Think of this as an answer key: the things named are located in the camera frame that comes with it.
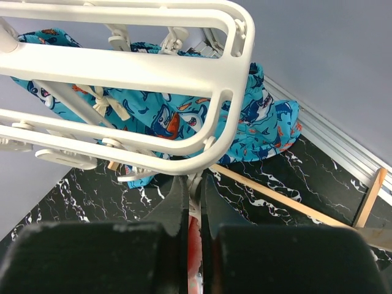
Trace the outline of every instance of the cartoon shark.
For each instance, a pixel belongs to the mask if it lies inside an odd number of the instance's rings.
[[[124,99],[123,101],[122,101],[122,105],[123,105],[123,107],[129,112],[129,113],[131,113],[131,114],[135,114],[135,112],[129,107],[129,103],[128,103],[128,100],[127,99]]]
[[[167,102],[172,101],[172,95],[169,94],[169,93],[162,93],[162,97],[163,97]]]
[[[252,89],[255,88],[259,88],[262,86],[263,82],[264,82],[264,78],[263,77],[259,77],[258,75],[253,75],[254,78],[254,85],[251,86]]]
[[[282,115],[292,114],[293,109],[288,102],[275,105],[276,116],[278,121],[282,121]]]
[[[179,115],[177,112],[171,113],[169,108],[163,104],[154,117],[151,130],[157,137],[174,140],[179,136]]]
[[[42,39],[42,41],[41,41],[43,44],[46,44],[46,43],[49,43],[49,44],[51,44],[51,43],[56,43],[57,42],[57,38],[56,37],[52,37],[52,38],[49,38],[49,39]]]
[[[234,157],[225,154],[225,155],[223,155],[223,156],[221,157],[221,159],[219,159],[219,163],[220,163],[220,164],[231,164],[231,163],[234,162],[234,160],[235,160]]]
[[[229,101],[225,101],[225,102],[222,104],[222,110],[224,110],[224,111],[229,111],[229,109],[230,109],[230,102],[229,102]]]
[[[180,112],[180,117],[185,120],[185,122],[198,132],[204,123],[207,114],[207,106],[201,105],[199,110],[192,110],[187,112]]]
[[[244,123],[253,124],[264,119],[272,106],[272,96],[263,89],[263,98],[253,100],[244,110],[241,111]]]
[[[267,148],[267,149],[260,148],[260,150],[258,150],[258,151],[252,150],[252,153],[255,154],[260,160],[263,160],[263,159],[266,159],[266,158],[269,158],[271,156],[276,155],[276,151],[272,147]]]
[[[70,35],[64,33],[64,37],[67,39],[67,41],[69,42],[69,45],[71,47],[81,47],[81,45],[78,42],[76,42],[75,40],[73,40],[73,38],[71,38]]]
[[[275,140],[273,141],[273,145],[274,145],[276,148],[280,148],[280,147],[282,146],[281,136],[279,135],[279,133],[276,134],[276,138],[275,138]]]
[[[140,91],[140,93],[143,95],[143,101],[146,101],[148,98],[148,95],[150,94],[155,94],[153,92],[149,92],[149,91]]]
[[[48,91],[36,85],[33,81],[28,82],[27,90],[34,96],[37,96],[50,110],[53,110],[55,104],[59,103],[55,102],[55,99]]]

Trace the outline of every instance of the shark print fabric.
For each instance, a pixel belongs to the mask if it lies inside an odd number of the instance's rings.
[[[29,32],[20,35],[19,41],[81,47],[78,42],[61,29]],[[158,54],[160,51],[160,46],[144,42],[133,43],[130,47],[132,52]],[[191,53],[180,51],[178,54],[204,58],[195,51]],[[79,116],[33,81],[12,79],[40,99],[60,117],[83,123]],[[264,75],[261,65],[252,63],[235,139],[230,149],[218,163],[230,164],[238,161],[257,161],[269,158],[285,151],[300,135],[301,125],[297,121],[298,103],[291,100],[274,101],[265,89],[263,81]],[[91,106],[97,103],[96,98],[90,92],[84,91],[84,87],[78,85],[70,85],[70,87]],[[104,88],[103,95],[115,99],[119,106],[129,114],[127,116],[129,118],[126,117],[126,120],[123,120],[124,118],[120,118],[111,106],[107,107],[105,118],[115,128],[169,140],[182,140],[196,134],[203,126],[210,101],[209,97],[190,97],[116,88]],[[224,102],[216,127],[216,138],[223,132],[229,109],[230,102]],[[168,154],[156,153],[156,155],[161,158],[170,158]],[[149,177],[130,182],[129,186],[145,186],[151,179],[152,177]]]

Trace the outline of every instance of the white plastic hanger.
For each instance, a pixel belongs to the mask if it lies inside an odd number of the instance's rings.
[[[254,43],[254,23],[246,10],[225,0],[168,0],[165,1],[167,9],[161,9],[162,2],[154,0],[94,0],[95,6],[84,6],[85,2],[81,0],[45,0],[45,3],[39,1],[0,1],[0,16],[114,25],[218,28],[227,34],[227,43],[219,59],[138,54],[19,43],[2,25],[0,74],[39,81],[43,88],[89,124],[0,109],[0,121],[23,121],[33,127],[28,130],[0,126],[1,138],[111,160],[169,175],[199,172],[225,154],[236,132]],[[97,60],[105,60],[100,64],[100,70],[95,69]],[[118,64],[133,70],[124,75],[118,71]],[[191,138],[171,141],[111,128],[106,119],[90,105],[83,103],[68,83],[169,92],[210,97],[211,100],[202,129]],[[207,140],[213,138],[221,104],[225,100],[231,100],[225,129],[215,143],[201,154],[168,162],[151,154],[126,150],[129,146],[137,151],[160,151],[181,156],[204,149]],[[37,131],[40,127],[99,140],[109,138],[116,140],[126,149],[41,133]]]

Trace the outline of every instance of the wooden rod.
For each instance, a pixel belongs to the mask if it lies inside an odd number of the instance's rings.
[[[228,170],[227,168],[222,167],[218,164],[214,164],[211,168],[213,170],[216,170],[220,174],[228,176],[229,178],[234,179],[235,181],[244,184],[252,188],[253,190],[256,190],[257,192],[260,192],[277,202],[287,205],[288,207],[291,207],[303,214],[306,214],[307,216],[311,216],[317,219],[318,221],[323,222],[326,225],[355,230],[364,238],[364,240],[368,243],[368,245],[392,252],[392,230],[384,230],[384,229],[377,229],[377,228],[359,228],[357,230],[317,210],[314,210],[313,208],[310,208],[300,202],[292,200],[276,191],[273,191],[268,187],[256,183],[251,179],[248,179],[231,170]]]
[[[252,181],[251,179],[248,179],[244,176],[241,176],[231,170],[228,170],[227,168],[224,168],[218,164],[214,164],[212,169],[216,170],[217,172],[228,176],[231,179],[234,179],[237,182],[240,182],[241,184],[244,184],[253,190],[256,190],[269,198],[272,198],[273,200],[276,200],[284,205],[287,205],[288,207],[291,207],[303,214],[306,214],[307,216],[314,217],[320,222],[323,222],[326,225],[331,225],[333,227],[344,227],[344,228],[352,228],[349,225],[343,224],[342,222],[339,222],[336,219],[333,219],[332,217],[326,216],[325,214],[321,213],[320,211],[314,210],[313,208],[310,208],[300,202],[297,202],[291,198],[288,198],[278,192],[273,191],[272,189],[265,187],[259,183],[256,183]]]
[[[366,193],[366,196],[361,204],[360,210],[354,220],[353,227],[363,228],[365,226],[366,221],[368,220],[368,217],[370,215],[370,212],[372,211],[372,207],[374,205],[375,199],[377,198],[377,195],[380,192],[382,183],[384,182],[387,173],[388,170],[383,167],[377,170],[377,173],[374,176],[373,185],[369,187],[369,190]]]

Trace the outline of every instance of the black padded object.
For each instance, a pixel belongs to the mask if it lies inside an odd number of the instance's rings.
[[[30,225],[4,258],[0,293],[187,293],[188,201],[175,177],[143,222]]]
[[[221,253],[214,239],[222,225],[251,226],[218,193],[213,177],[205,173],[201,184],[203,293],[219,293]]]
[[[390,290],[390,293],[392,293],[392,265],[385,268],[381,272],[381,275],[383,277],[383,280],[385,281],[385,284],[387,285],[388,289]]]
[[[222,227],[215,245],[225,294],[387,293],[368,245],[344,228]]]

